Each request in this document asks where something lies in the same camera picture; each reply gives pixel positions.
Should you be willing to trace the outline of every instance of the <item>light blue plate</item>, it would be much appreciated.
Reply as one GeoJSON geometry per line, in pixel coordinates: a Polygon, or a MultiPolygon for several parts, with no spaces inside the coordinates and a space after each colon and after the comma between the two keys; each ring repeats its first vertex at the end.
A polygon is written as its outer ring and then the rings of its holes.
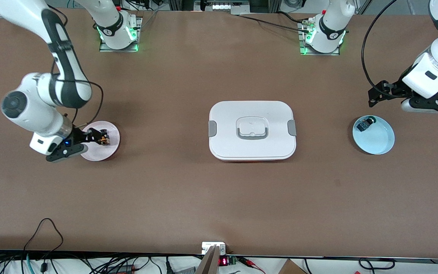
{"type": "Polygon", "coordinates": [[[352,136],[360,149],[375,155],[387,153],[395,144],[393,128],[391,128],[388,122],[374,115],[366,115],[359,118],[352,127],[352,136]],[[367,130],[361,132],[356,126],[369,116],[376,118],[376,123],[373,123],[367,130]]]}

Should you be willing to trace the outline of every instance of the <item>plug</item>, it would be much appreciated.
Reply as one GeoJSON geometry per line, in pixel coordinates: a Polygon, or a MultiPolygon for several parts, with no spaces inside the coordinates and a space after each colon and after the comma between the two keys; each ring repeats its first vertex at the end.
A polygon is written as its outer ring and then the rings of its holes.
{"type": "Polygon", "coordinates": [[[44,273],[45,271],[47,271],[47,263],[42,263],[40,266],[40,272],[44,273]]]}
{"type": "Polygon", "coordinates": [[[246,259],[245,257],[236,257],[236,258],[238,259],[238,262],[242,263],[243,265],[245,265],[247,267],[254,268],[251,265],[252,262],[250,260],[246,259]]]}

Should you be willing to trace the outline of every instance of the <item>white box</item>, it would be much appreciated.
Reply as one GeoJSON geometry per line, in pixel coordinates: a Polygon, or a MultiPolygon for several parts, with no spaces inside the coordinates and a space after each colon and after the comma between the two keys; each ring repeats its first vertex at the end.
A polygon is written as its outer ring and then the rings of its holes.
{"type": "Polygon", "coordinates": [[[223,161],[272,161],[297,147],[292,109],[280,101],[222,101],[209,113],[209,149],[223,161]]]}

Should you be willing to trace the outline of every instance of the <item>red digital display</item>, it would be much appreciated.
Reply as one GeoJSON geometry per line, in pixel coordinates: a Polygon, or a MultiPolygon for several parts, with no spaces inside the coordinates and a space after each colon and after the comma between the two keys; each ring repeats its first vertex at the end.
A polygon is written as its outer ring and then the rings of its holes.
{"type": "Polygon", "coordinates": [[[229,261],[227,259],[227,256],[221,256],[219,258],[219,266],[228,266],[229,265],[229,261]]]}

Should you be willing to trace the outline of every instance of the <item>table surface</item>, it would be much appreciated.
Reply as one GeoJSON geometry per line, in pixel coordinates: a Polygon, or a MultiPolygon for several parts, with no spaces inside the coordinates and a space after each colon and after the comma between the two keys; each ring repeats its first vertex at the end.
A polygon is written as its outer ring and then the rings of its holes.
{"type": "MultiPolygon", "coordinates": [[[[121,145],[108,161],[47,163],[0,112],[0,249],[21,249],[50,217],[61,250],[198,253],[224,241],[236,254],[438,258],[438,115],[404,113],[399,100],[368,107],[360,46],[373,17],[353,17],[338,57],[301,56],[297,33],[219,12],[159,12],[139,52],[100,53],[86,11],[63,11],[83,70],[105,91],[98,119],[119,127],[121,145]],[[294,155],[214,158],[208,114],[223,100],[289,104],[294,155]],[[388,154],[356,148],[363,115],[392,125],[388,154]]],[[[366,48],[372,79],[397,80],[437,36],[428,16],[382,17],[366,48]]],[[[0,100],[51,60],[40,38],[0,19],[0,100]]],[[[98,102],[95,91],[76,124],[98,102]]],[[[29,248],[58,242],[47,223],[29,248]]]]}

